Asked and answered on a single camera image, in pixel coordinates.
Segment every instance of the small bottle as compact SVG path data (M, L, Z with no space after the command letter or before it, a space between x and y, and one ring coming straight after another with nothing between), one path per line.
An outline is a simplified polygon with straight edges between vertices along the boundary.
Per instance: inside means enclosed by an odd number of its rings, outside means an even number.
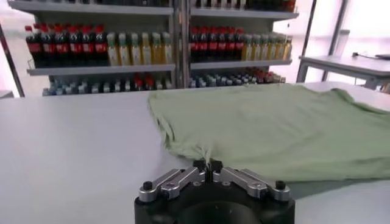
M252 61L258 61L261 54L260 35L254 35L253 37Z
M142 65L151 65L152 64L152 51L151 45L149 44L149 35L147 33L142 33Z
M132 61L133 65L141 64L141 49L138 42L138 34L132 33Z
M119 55L123 66L131 65L126 33L119 34Z
M119 66L121 65L121 61L119 59L118 46L116 45L116 37L115 33L109 33L107 35L107 44L108 44L108 58L110 59L111 66Z
M169 33L164 32L163 33L163 38L164 38L164 63L165 64L172 64L172 45L171 45L171 36Z
M161 64L161 35L159 33L153 33L153 47L152 47L152 63L154 65Z
M252 36L245 35L245 45L243 49L242 61L250 61L252 59Z

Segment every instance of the soda bottle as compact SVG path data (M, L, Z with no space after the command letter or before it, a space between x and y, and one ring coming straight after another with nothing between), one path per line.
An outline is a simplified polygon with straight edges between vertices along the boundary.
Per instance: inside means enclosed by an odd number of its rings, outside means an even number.
M40 39L37 39L38 36L33 34L31 26L25 26L24 29L27 32L26 42L34 60L35 67L41 68L43 63L43 50Z
M225 60L226 56L226 29L221 27L218 33L218 59Z
M55 27L55 50L57 51L58 65L69 66L71 60L69 58L70 46L69 39L66 34L63 33L62 26Z
M108 66L107 34L103 25L96 27L95 58L99 66Z
M85 64L87 66L96 65L96 55L95 55L95 39L96 34L91 31L92 28L90 26L83 27L83 52L85 57Z
M190 50L191 50L191 62L198 61L199 54L199 40L198 40L198 28L193 27L190 35Z
M208 28L202 27L202 31L199 37L199 60L205 61L207 59L208 51Z
M45 57L44 65L47 67L56 66L54 36L53 34L49 33L49 29L46 25L42 26L41 41Z
M71 46L72 64L74 66L82 66L85 64L83 54L82 33L77 26L69 28L69 42Z
M215 27L211 28L209 42L208 42L208 56L211 60L215 60L218 48L218 33Z

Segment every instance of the metal pole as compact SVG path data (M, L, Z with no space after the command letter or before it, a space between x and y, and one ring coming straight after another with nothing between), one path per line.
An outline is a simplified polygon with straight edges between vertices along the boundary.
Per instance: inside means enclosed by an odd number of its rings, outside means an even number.
M339 38L342 22L344 21L344 16L346 14L347 6L348 6L348 0L342 0L335 30L333 31L333 36L331 38L331 43L330 43L329 53L328 53L329 56L335 53L336 44ZM328 71L324 71L324 74L322 75L322 81L325 82L327 79L328 79Z
M15 81L16 88L19 92L20 97L24 97L23 87L20 84L19 76L15 68L15 64L13 63L11 52L9 51L7 41L5 40L4 32L2 31L2 27L0 24L0 42L2 48L4 49L5 58L8 61L8 65L10 66L13 80Z

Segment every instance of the shelf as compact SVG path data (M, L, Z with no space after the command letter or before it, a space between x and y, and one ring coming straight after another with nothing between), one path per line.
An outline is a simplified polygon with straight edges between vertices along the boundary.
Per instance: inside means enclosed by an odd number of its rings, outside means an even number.
M294 19L299 16L298 13L291 12L271 12L254 10L227 10L227 9L191 9L193 16L212 16L212 17L235 17L235 18L263 18L273 20Z
M176 66L171 65L137 65L137 66L106 66L106 67L69 67L69 68L38 68L28 69L31 76L38 75L95 75L95 74L117 74L131 72L157 72L173 71Z
M272 65L290 65L292 60L271 60L271 61L222 61L192 63L191 70L198 69L221 69L221 68L245 68L245 67L264 67Z
M68 12L128 15L172 15L171 7L139 7L126 5L70 4L53 2L8 1L11 8L28 13Z

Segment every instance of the table surface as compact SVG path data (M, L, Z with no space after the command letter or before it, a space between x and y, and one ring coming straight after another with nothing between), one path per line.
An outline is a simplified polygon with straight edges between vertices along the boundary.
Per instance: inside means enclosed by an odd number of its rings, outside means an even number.
M300 57L302 61L320 63L326 66L370 73L374 76L390 77L390 61L364 57L316 56Z
M369 89L305 86L390 111L390 96ZM147 94L0 100L0 223L134 223L142 182L191 165L161 146ZM390 181L358 184L298 200L296 223L387 223L386 208Z

